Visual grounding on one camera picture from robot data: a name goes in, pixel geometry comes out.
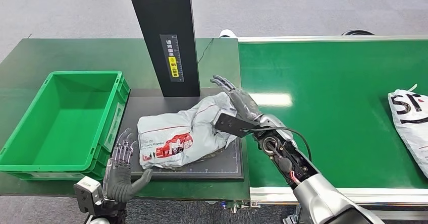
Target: yellow warning label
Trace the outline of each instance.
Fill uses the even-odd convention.
[[[175,57],[168,57],[168,61],[170,62],[171,75],[173,77],[178,77],[177,61]]]

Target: green storage bin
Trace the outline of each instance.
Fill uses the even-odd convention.
[[[23,180],[101,180],[129,86],[120,71],[49,74],[0,151],[0,171]]]

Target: red wire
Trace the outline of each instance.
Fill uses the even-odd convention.
[[[290,171],[290,178],[293,182],[296,182],[297,178],[294,176],[294,171]]]

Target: robot finger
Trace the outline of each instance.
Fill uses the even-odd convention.
[[[152,174],[153,170],[147,169],[137,181],[132,183],[132,192],[130,193],[131,196],[135,196],[144,186],[146,186],[150,182]]]
[[[125,152],[125,155],[123,156],[123,164],[124,165],[128,164],[128,157],[129,157],[129,152]]]
[[[225,77],[222,77],[220,75],[213,75],[212,76],[215,79],[220,80],[221,82],[223,82],[223,84],[227,85],[228,88],[230,88],[230,90],[234,90],[236,87],[234,84],[232,84],[228,79],[226,79]]]
[[[210,82],[217,84],[224,92],[226,92],[229,95],[231,89],[227,85],[225,85],[221,80],[210,79]]]
[[[129,148],[130,148],[130,150],[129,150],[129,155],[128,155],[127,163],[130,163],[130,162],[131,162],[131,158],[132,158],[132,155],[133,155],[133,152],[134,152],[134,147],[136,147],[136,145],[138,145],[138,142],[137,142],[137,141],[134,141],[134,142],[131,144],[131,146],[129,147]]]
[[[118,144],[123,144],[123,142],[126,140],[126,138],[129,136],[129,134],[132,134],[132,133],[130,133],[131,132],[131,128],[127,128],[124,132],[122,132],[120,135],[119,135],[119,137],[118,137],[118,141],[117,141],[117,143]]]
[[[131,136],[132,136],[132,132],[126,136],[125,142],[128,142],[128,143],[131,142]]]
[[[128,143],[128,142],[125,142],[125,143],[123,144],[122,152],[121,152],[121,155],[119,156],[119,160],[120,160],[120,161],[124,161],[124,160],[125,160],[126,153],[127,153],[127,151],[128,151],[128,145],[129,145],[129,143]]]
[[[122,151],[122,146],[120,145],[120,146],[118,147],[118,152],[117,152],[117,154],[116,154],[116,156],[115,156],[115,161],[119,161],[119,160],[120,160],[120,154],[121,154],[121,151]]]
[[[118,147],[118,145],[115,145],[115,147],[113,148],[113,153],[112,153],[112,157],[114,160],[118,160],[118,151],[119,151],[119,147]]]

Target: white sneaker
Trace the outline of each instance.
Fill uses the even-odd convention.
[[[220,32],[219,38],[238,38],[233,31],[226,29]]]

